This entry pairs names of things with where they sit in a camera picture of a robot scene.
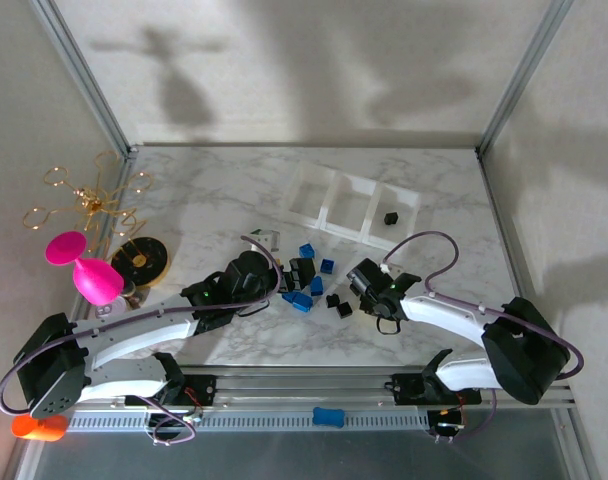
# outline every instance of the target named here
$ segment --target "marble surface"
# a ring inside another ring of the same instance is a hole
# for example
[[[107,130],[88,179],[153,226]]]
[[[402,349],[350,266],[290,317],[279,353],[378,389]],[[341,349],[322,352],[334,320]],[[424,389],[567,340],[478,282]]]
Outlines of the marble surface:
[[[355,312],[340,319],[335,309],[326,308],[322,296],[305,314],[277,297],[257,315],[236,317],[224,328],[155,349],[176,353],[183,365],[380,366],[421,365],[442,348],[477,348],[426,324],[405,322],[396,336],[377,332],[374,319],[359,312],[345,275],[364,257],[380,261],[385,251],[281,220],[285,190],[302,160],[420,192],[415,231],[442,230],[461,249],[456,267],[435,281],[438,291],[494,306],[514,295],[472,151],[145,147],[135,169],[151,173],[155,184],[144,196],[129,192],[123,205],[138,205],[138,218],[148,220],[141,234],[162,240],[172,257],[168,275],[151,290],[147,303],[223,269],[249,248],[240,235],[262,228],[281,233],[275,256],[284,264],[307,242],[316,249],[318,267],[321,258],[335,260],[334,274],[323,276],[324,293],[339,293]],[[446,241],[425,237],[393,261],[425,277],[450,262],[452,255]]]

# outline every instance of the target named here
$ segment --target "blue block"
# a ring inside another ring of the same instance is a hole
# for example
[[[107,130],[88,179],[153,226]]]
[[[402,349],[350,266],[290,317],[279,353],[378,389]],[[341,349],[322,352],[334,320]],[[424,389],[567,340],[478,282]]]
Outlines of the blue block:
[[[313,425],[342,428],[345,416],[344,410],[315,407],[313,409]]]
[[[313,277],[311,282],[311,296],[317,297],[324,293],[324,285],[322,284],[322,277]]]
[[[293,300],[295,300],[295,295],[297,295],[297,292],[283,293],[282,298],[288,303],[293,303]]]
[[[310,243],[307,243],[306,245],[302,245],[300,247],[300,257],[315,258],[315,250],[313,250],[313,247]]]
[[[308,312],[313,307],[313,299],[303,293],[296,293],[293,299],[293,306],[302,312]]]
[[[325,258],[324,260],[322,260],[322,265],[320,265],[320,272],[328,273],[330,275],[333,273],[334,265],[335,265],[335,262],[333,260],[329,260],[329,259]]]

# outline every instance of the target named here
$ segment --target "small black cube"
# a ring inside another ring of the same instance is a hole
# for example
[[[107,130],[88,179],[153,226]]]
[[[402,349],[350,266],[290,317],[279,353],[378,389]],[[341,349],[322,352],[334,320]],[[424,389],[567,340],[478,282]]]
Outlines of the small black cube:
[[[397,216],[397,212],[387,213],[386,215],[384,215],[384,223],[386,225],[395,225],[397,223],[398,218],[399,217]]]
[[[339,314],[340,318],[346,318],[353,315],[353,309],[348,302],[344,302],[337,306],[337,313]]]
[[[337,293],[326,296],[326,308],[337,307],[340,304],[340,297]]]

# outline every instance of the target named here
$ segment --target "white wall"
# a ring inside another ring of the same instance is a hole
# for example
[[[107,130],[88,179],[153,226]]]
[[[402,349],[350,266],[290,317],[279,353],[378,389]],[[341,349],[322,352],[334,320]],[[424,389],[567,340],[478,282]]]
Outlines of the white wall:
[[[54,207],[72,195],[42,183],[50,167],[71,167],[77,182],[94,178],[93,157],[109,148],[28,0],[0,1],[0,379],[35,327],[69,312],[74,287],[68,268],[46,264],[43,250],[72,218],[44,231],[22,226],[35,204]],[[21,407],[22,395],[9,402]],[[0,478],[15,439],[0,413]]]
[[[472,146],[550,0],[57,0],[131,142]]]
[[[571,383],[608,479],[608,0],[575,1],[489,174],[537,305],[586,356]]]

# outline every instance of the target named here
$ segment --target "black disc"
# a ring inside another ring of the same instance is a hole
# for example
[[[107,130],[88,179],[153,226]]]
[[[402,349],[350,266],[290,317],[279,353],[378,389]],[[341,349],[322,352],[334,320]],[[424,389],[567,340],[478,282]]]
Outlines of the black disc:
[[[152,287],[164,277],[169,265],[166,247],[152,237],[129,240],[111,259],[111,266],[136,287]]]

